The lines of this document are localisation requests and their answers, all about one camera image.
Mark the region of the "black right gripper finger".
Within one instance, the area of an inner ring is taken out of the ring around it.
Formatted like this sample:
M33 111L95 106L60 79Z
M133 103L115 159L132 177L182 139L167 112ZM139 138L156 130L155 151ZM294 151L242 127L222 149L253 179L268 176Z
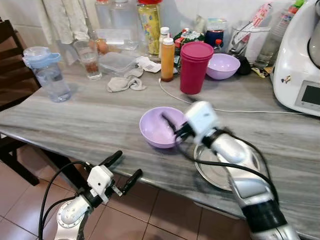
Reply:
M166 121L167 125L171 129L171 132L176 133L177 128L176 128L175 124L173 123L173 121L164 112L161 114L161 117Z

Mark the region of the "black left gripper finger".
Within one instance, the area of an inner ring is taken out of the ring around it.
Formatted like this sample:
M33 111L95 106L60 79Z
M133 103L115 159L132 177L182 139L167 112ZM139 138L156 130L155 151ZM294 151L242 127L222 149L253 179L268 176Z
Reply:
M123 155L123 152L121 150L116 151L114 154L110 155L109 157L106 157L103 162L101 162L99 165L104 166L106 168L110 168L112 165L114 165Z
M135 185L135 183L138 182L142 174L143 174L142 169L137 169L135 173L130 178L127 179L125 184L120 189L120 193L118 195L119 196L126 195L130 191L130 189Z

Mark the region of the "purple plastic bowl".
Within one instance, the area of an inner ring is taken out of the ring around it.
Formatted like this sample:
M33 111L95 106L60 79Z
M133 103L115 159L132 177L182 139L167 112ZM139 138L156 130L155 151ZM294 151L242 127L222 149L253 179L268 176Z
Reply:
M186 121L182 111L169 106L158 106L147 110L139 120L141 134L153 147L169 149L175 144L174 130L162 115L166 115L170 122L180 128Z
M233 55L216 53L208 62L206 75L213 80L224 80L233 76L241 62Z

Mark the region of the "shallow steel bowl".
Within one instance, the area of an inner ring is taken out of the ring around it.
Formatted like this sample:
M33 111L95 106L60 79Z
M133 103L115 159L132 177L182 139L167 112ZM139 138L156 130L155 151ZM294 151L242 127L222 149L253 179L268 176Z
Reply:
M237 164L249 169L254 169L268 177L270 174L256 150L245 142L240 140L235 141L242 147L242 150L249 151L251 154ZM201 144L192 144L192 146L190 146L190 153L193 154L195 159L201 162L227 162L223 155L214 153L211 149ZM235 186L238 190L248 188L250 193L256 193L258 192L259 185L265 185L263 179L259 176L235 167L212 166L198 162L195 163L195 167L206 182L222 190L231 191Z

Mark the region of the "crumpled grey cloth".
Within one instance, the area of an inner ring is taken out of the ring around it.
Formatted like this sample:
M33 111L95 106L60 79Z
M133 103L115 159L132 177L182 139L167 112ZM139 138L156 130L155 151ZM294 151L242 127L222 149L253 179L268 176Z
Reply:
M142 80L135 76L129 77L112 77L107 83L106 90L110 93L123 92L125 90L145 90L146 85Z

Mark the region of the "orange sauce bottle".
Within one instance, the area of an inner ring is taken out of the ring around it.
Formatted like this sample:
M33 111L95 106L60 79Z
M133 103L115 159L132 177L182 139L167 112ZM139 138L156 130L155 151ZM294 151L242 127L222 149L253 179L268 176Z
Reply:
M162 82L171 82L174 78L175 44L172 38L163 38L160 42L160 64Z

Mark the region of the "clear plastic food container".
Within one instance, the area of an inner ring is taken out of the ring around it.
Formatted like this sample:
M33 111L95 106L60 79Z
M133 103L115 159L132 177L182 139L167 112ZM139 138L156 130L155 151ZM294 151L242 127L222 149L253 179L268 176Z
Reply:
M99 69L104 74L124 77L128 71L137 68L136 58L119 52L108 52L98 58Z

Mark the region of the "green snack packet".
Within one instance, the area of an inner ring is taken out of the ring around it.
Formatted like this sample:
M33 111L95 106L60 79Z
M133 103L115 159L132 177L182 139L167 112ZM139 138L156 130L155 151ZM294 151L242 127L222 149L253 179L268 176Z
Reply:
M204 41L205 36L201 32L196 30L190 30L185 28L181 30L178 34L173 37L174 47L176 50L180 49L183 45L194 42L194 41Z

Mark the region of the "white cap sauce bottle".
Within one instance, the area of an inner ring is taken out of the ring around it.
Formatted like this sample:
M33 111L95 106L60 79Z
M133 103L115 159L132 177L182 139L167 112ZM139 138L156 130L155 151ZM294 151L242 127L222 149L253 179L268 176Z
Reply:
M158 41L162 43L166 38L170 38L170 28L168 26L162 26L160 28L160 36L158 37Z

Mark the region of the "yellow bottle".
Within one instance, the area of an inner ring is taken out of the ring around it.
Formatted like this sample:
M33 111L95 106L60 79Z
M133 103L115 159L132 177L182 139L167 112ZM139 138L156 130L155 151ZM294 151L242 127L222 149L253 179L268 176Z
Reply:
M137 0L137 11L141 21L143 33L147 41L149 55L160 54L160 3L163 0Z

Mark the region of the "brown egg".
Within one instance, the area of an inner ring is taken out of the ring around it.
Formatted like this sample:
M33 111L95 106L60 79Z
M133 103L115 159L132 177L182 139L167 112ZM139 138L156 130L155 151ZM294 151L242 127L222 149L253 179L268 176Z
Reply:
M103 38L96 39L94 41L96 44L96 49L98 50L100 55L105 55L110 52L109 45L106 43L106 40Z

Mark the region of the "clear bottle with blue lid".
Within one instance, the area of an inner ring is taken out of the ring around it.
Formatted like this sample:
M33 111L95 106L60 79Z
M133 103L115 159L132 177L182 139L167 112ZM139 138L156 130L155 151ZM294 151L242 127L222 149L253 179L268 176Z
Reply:
M47 46L30 46L23 51L22 60L34 73L39 85L52 102L60 103L70 99L70 87L64 81L58 65L61 61L59 53L51 52Z

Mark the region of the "large clear plastic bottle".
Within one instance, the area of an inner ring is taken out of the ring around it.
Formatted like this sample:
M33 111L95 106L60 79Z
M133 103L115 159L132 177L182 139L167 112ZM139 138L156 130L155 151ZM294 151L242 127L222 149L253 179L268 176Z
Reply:
M94 32L107 45L134 51L140 45L138 14L134 0L96 0L99 27Z

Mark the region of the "white kitchen machine with display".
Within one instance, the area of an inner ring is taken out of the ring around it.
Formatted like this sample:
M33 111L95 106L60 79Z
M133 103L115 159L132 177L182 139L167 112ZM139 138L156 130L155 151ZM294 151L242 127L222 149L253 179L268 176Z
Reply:
M309 43L320 21L319 0L307 0L293 16L279 46L271 82L275 98L291 110L320 116L320 69Z

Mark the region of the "clear bottle with green cap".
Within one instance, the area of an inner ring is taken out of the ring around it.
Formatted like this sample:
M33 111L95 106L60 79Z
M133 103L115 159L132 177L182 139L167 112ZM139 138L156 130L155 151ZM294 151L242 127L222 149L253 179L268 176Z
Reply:
M295 0L290 7L281 10L275 16L275 19L272 20L272 23L270 24L270 32L267 35L265 43L253 63L254 67L263 69L274 64L275 60L273 60L273 58L278 55L287 27L305 2L306 0Z

